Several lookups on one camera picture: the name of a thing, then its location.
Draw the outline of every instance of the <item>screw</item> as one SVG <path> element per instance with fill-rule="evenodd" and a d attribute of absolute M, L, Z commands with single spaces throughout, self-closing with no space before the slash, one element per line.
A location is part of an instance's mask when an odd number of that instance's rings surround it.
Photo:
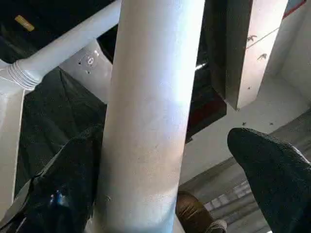
<path fill-rule="evenodd" d="M 87 63 L 88 63 L 89 65 L 93 64 L 93 62 L 94 62 L 94 58 L 92 58 L 92 57 L 89 58 L 88 61 L 87 61 Z"/>

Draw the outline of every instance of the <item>white beam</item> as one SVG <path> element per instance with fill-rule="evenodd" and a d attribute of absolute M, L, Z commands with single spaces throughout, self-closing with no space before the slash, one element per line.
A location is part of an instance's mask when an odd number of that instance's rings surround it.
<path fill-rule="evenodd" d="M 94 218 L 107 232 L 172 232 L 203 9 L 122 3 Z"/>
<path fill-rule="evenodd" d="M 121 0 L 116 0 L 31 57 L 18 60 L 12 66 L 8 66 L 10 79 L 26 90 L 32 91 L 42 81 L 44 75 L 117 25 L 120 10 Z"/>

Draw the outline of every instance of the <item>white metal pipe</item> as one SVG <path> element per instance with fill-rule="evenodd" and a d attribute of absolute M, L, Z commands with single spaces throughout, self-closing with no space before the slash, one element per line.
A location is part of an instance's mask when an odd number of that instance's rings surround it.
<path fill-rule="evenodd" d="M 107 32 L 119 22 L 121 0 L 116 0 L 98 13 L 86 19 L 31 57 L 16 62 L 11 73 L 23 76 L 20 85 L 26 89 L 34 89 L 44 75 L 70 58 L 95 38 Z"/>
<path fill-rule="evenodd" d="M 122 3 L 94 219 L 171 233 L 204 0 Z"/>

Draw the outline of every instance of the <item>white wall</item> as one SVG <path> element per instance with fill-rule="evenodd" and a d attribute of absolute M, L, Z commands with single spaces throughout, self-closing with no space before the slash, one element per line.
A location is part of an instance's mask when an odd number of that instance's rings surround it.
<path fill-rule="evenodd" d="M 281 76 L 311 101 L 311 2 L 281 70 Z"/>
<path fill-rule="evenodd" d="M 275 77 L 281 71 L 305 18 L 306 11 L 307 4 L 304 4 L 282 20 L 264 78 Z"/>
<path fill-rule="evenodd" d="M 239 112 L 228 107 L 225 117 L 193 136 L 185 147 L 180 184 L 231 156 L 226 142 L 230 129 L 246 122 L 245 127 L 271 133 L 308 108 L 307 100 L 283 79 L 264 80 L 253 103 Z"/>

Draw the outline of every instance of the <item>white panel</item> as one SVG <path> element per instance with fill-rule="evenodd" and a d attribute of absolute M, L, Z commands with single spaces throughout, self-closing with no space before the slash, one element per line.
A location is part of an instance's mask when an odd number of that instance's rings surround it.
<path fill-rule="evenodd" d="M 249 23 L 249 47 L 279 28 L 288 0 L 253 0 L 252 13 Z"/>
<path fill-rule="evenodd" d="M 237 108 L 257 97 L 278 30 L 249 47 L 245 52 Z"/>
<path fill-rule="evenodd" d="M 282 68 L 281 75 L 311 101 L 311 2 L 305 4 L 307 13 Z"/>
<path fill-rule="evenodd" d="M 60 67 L 102 102 L 108 103 L 112 64 L 97 40 L 63 62 Z"/>
<path fill-rule="evenodd" d="M 306 4 L 304 4 L 283 19 L 278 30 L 264 78 L 274 77 L 282 69 L 286 57 L 306 15 L 306 9 Z"/>
<path fill-rule="evenodd" d="M 8 64 L 0 59 L 0 69 L 6 67 Z"/>
<path fill-rule="evenodd" d="M 24 90 L 0 77 L 0 219 L 14 197 Z"/>
<path fill-rule="evenodd" d="M 287 0 L 228 2 L 226 100 L 234 109 L 256 99 L 286 4 Z M 258 59 L 264 54 L 266 59 Z"/>
<path fill-rule="evenodd" d="M 283 79 L 267 79 L 257 99 L 239 112 L 228 106 L 227 115 L 193 136 L 186 144 L 180 184 L 231 157 L 227 135 L 234 127 L 271 133 L 309 109 L 308 102 Z"/>

